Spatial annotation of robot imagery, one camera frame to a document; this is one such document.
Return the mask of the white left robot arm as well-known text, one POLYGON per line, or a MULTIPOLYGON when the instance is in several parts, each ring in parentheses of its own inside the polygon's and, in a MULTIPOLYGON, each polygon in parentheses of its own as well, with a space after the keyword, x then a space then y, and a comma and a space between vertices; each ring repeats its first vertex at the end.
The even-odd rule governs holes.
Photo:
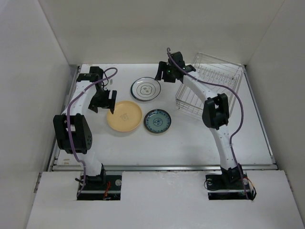
POLYGON ((109 110, 111 116, 118 113, 117 91, 104 88, 104 82, 117 73, 116 67, 103 70, 92 66, 88 73, 79 74, 70 102, 53 118, 59 149, 73 155, 83 169, 82 177, 77 179, 83 187, 91 183, 94 188, 102 189, 107 182, 104 166, 92 151, 92 132, 86 114, 97 113, 100 108, 109 110))

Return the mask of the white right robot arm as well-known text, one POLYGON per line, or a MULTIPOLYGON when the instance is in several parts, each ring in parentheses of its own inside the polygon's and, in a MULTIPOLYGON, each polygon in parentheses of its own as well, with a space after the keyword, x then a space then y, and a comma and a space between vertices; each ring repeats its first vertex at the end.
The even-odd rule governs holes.
POLYGON ((232 138, 239 132, 244 121, 243 104, 239 96, 231 88, 205 82, 200 79, 198 72, 192 65, 186 65, 181 52, 171 52, 167 48, 168 63, 166 64, 166 81, 181 81, 190 88, 194 94, 203 103, 202 120, 204 125, 211 131, 220 157, 221 183, 225 189, 237 189, 238 186, 244 187, 244 174, 241 165, 238 163, 234 149, 232 138), (231 91, 241 108, 241 121, 235 132, 229 133, 229 104, 228 97, 225 93, 218 94, 209 86, 219 86, 231 91))

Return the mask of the dark green patterned plate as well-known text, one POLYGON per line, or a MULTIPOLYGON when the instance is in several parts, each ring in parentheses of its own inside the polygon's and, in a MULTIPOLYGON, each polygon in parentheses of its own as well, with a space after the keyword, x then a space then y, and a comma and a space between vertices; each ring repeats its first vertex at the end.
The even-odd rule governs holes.
POLYGON ((170 128, 172 119, 167 111, 153 109, 145 115, 143 124, 150 133, 162 134, 170 128))

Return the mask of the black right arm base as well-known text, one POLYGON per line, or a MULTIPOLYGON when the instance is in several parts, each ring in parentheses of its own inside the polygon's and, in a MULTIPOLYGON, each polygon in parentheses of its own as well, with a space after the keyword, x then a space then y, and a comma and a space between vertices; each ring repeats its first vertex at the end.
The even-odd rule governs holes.
POLYGON ((204 187, 209 200, 254 200, 257 195, 256 188, 246 174, 243 183, 239 180, 225 184, 220 174, 208 174, 205 176, 204 187))

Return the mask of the grey white lined plate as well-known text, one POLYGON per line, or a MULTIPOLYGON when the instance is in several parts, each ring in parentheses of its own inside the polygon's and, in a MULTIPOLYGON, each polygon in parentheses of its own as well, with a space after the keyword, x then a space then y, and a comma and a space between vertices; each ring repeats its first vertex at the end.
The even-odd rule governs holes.
POLYGON ((131 85, 131 95, 138 101, 148 102, 159 96, 161 92, 160 83, 151 77, 137 79, 131 85))

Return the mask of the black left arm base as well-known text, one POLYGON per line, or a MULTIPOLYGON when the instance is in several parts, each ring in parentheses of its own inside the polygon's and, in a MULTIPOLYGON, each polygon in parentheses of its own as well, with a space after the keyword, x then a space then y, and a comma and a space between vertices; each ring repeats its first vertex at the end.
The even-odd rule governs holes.
POLYGON ((75 179, 78 183, 77 200, 103 200, 103 201, 118 201, 121 200, 122 174, 106 175, 104 181, 88 181, 81 190, 83 185, 83 175, 81 178, 75 179))

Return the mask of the metal wire dish rack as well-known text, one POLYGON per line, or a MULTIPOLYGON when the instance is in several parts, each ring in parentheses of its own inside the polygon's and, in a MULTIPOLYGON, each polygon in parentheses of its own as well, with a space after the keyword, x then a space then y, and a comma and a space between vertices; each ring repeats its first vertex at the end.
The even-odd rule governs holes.
MULTIPOLYGON (((231 114, 236 97, 230 90, 219 85, 227 86, 237 93, 244 74, 243 66, 202 52, 195 55, 192 66, 198 72, 200 80, 215 84, 214 86, 208 85, 209 88, 218 94, 225 93, 228 96, 229 113, 231 114)), ((202 115, 203 103, 186 85, 182 84, 179 87, 175 99, 178 108, 194 115, 202 115)))

